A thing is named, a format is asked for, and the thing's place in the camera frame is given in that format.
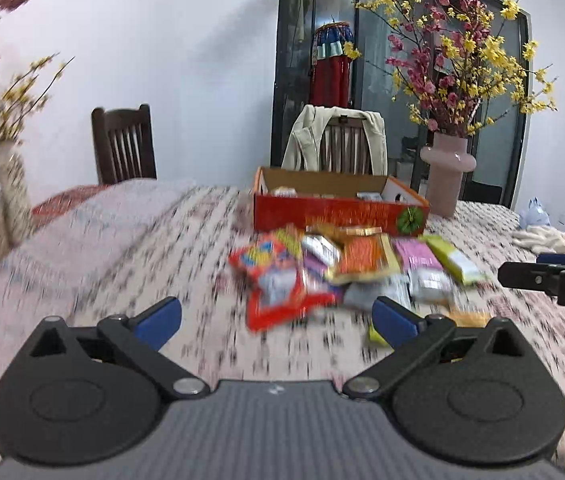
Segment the red colourful snack bag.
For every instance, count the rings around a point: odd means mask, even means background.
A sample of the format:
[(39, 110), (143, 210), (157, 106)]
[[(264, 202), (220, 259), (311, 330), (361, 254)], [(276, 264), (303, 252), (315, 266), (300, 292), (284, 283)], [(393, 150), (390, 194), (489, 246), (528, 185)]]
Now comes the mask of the red colourful snack bag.
[(332, 306), (336, 290), (306, 269), (303, 233), (293, 226), (258, 235), (229, 256), (229, 263), (251, 286), (246, 322), (252, 332), (265, 332)]

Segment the white cloth gloves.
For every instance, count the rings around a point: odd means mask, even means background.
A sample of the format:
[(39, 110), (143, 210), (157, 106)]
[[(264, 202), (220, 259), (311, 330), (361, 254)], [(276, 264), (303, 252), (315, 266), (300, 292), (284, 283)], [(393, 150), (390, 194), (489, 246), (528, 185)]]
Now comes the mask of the white cloth gloves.
[(565, 232), (553, 226), (528, 226), (511, 233), (512, 244), (535, 255), (565, 254)]

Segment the blue white plastic bag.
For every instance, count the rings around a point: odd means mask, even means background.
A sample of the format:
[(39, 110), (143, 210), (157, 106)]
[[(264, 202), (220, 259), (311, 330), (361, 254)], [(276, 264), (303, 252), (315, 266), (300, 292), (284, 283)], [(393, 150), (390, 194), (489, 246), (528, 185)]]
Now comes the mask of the blue white plastic bag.
[(519, 212), (519, 226), (526, 230), (532, 226), (551, 226), (549, 214), (537, 197), (533, 197)]

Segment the green white snack packet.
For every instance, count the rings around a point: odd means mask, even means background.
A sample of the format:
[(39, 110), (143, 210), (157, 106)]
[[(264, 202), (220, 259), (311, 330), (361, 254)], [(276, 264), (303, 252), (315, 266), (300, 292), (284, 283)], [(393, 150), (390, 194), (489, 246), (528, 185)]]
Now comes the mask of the green white snack packet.
[(443, 268), (462, 286), (473, 286), (486, 280), (484, 273), (454, 244), (437, 235), (421, 235), (422, 240)]

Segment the pink snack packet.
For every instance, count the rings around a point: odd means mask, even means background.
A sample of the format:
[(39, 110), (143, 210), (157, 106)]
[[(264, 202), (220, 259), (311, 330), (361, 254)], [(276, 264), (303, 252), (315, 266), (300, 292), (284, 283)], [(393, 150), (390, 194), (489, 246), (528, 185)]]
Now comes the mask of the pink snack packet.
[(453, 304), (453, 280), (444, 270), (432, 250), (422, 240), (397, 237), (393, 240), (401, 270), (409, 279), (409, 294), (419, 304)]

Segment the pink glass vase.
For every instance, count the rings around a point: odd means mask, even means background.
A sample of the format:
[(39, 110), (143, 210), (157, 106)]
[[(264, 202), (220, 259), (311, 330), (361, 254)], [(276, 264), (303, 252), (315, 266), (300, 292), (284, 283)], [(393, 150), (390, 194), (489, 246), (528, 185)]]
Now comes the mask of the pink glass vase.
[(420, 158), (429, 166), (425, 198), (431, 214), (453, 217), (463, 176), (476, 167), (475, 157), (468, 152), (468, 140), (437, 132), (433, 144), (421, 148)]

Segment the patterned tablecloth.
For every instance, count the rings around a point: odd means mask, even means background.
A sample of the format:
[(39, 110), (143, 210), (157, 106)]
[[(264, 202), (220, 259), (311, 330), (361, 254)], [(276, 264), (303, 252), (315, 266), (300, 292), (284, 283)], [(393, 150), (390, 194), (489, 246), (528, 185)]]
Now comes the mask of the patterned tablecloth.
[[(383, 357), (366, 342), (358, 312), (327, 308), (264, 334), (247, 329), (247, 291), (230, 253), (253, 235), (252, 195), (239, 188), (153, 180), (108, 188), (38, 230), (0, 263), (0, 376), (42, 318), (92, 326), (133, 315), (167, 296), (184, 320), (164, 353), (209, 384), (220, 379), (342, 384)], [(457, 307), (510, 318), (565, 395), (565, 308), (545, 295), (502, 288), (497, 270), (529, 260), (513, 244), (517, 216), (502, 206), (460, 204), (432, 216), (445, 238), (485, 274)], [(555, 461), (565, 470), (565, 431)]]

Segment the silver snack packet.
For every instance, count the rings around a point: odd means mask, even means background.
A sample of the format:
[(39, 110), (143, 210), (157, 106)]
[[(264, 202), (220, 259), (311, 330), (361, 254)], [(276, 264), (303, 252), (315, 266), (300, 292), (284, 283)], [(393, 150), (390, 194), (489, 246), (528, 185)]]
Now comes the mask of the silver snack packet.
[(409, 277), (405, 274), (393, 274), (379, 281), (359, 282), (348, 286), (342, 297), (344, 307), (370, 313), (373, 303), (379, 297), (386, 297), (410, 310)]

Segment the orange snack packet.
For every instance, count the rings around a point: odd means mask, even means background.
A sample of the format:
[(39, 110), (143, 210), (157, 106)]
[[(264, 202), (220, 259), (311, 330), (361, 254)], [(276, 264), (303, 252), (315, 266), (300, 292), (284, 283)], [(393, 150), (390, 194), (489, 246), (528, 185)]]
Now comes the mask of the orange snack packet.
[(332, 285), (381, 281), (401, 274), (401, 263), (387, 234), (357, 236), (349, 240), (340, 260), (325, 271)]

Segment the speckled ceramic vase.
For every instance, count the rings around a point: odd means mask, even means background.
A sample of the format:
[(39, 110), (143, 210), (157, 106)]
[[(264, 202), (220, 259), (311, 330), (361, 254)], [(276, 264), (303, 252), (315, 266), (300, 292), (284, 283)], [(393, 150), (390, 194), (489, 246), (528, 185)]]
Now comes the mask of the speckled ceramic vase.
[(0, 189), (10, 244), (18, 246), (32, 235), (34, 223), (24, 161), (16, 141), (0, 142)]

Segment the wooden chair with jacket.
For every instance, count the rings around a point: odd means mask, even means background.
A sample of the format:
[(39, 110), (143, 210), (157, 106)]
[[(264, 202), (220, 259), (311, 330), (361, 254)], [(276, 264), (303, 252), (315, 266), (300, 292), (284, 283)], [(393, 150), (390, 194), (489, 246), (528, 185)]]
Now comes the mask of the wooden chair with jacket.
[(363, 119), (331, 118), (322, 133), (319, 170), (337, 174), (372, 174)]

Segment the yellow and pink flower branches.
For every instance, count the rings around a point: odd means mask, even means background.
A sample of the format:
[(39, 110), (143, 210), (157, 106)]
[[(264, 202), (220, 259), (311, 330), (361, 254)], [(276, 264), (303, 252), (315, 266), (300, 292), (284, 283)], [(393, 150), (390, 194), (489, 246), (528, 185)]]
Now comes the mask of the yellow and pink flower branches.
[[(503, 0), (498, 12), (483, 0), (370, 0), (357, 9), (389, 31), (381, 70), (411, 99), (410, 121), (432, 133), (466, 138), (513, 110), (558, 108), (549, 70), (531, 66), (537, 41), (526, 41), (518, 55), (506, 50), (503, 29), (519, 17), (519, 0)], [(498, 98), (507, 99), (506, 111), (491, 114)]]

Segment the dark wooden chair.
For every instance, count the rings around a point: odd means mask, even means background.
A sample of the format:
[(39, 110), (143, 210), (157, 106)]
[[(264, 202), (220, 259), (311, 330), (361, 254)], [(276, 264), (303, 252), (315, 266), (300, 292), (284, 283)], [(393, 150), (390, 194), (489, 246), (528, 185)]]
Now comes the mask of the dark wooden chair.
[(97, 107), (92, 118), (98, 179), (115, 185), (133, 179), (155, 179), (150, 106), (105, 110)]

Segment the beige jacket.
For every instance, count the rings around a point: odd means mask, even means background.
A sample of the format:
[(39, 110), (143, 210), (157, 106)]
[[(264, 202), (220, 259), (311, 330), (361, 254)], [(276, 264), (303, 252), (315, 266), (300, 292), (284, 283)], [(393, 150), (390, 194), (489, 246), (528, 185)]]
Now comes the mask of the beige jacket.
[(296, 118), (285, 148), (281, 168), (285, 170), (319, 170), (320, 143), (331, 119), (360, 119), (370, 150), (371, 174), (387, 175), (385, 123), (377, 112), (343, 107), (306, 104)]

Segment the red cardboard snack box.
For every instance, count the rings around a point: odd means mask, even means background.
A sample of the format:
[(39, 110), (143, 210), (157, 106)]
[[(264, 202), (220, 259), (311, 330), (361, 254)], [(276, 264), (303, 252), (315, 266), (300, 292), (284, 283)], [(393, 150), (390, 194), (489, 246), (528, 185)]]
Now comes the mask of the red cardboard snack box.
[(253, 226), (262, 232), (327, 223), (418, 236), (429, 212), (424, 197), (390, 176), (261, 167), (254, 178)]

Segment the red hanging garment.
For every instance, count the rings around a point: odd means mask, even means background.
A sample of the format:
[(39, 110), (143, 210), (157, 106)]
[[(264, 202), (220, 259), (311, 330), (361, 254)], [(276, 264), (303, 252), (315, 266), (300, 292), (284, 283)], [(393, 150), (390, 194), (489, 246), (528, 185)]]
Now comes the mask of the red hanging garment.
[(348, 107), (351, 63), (344, 51), (354, 35), (348, 22), (322, 25), (314, 33), (309, 102), (315, 106)]

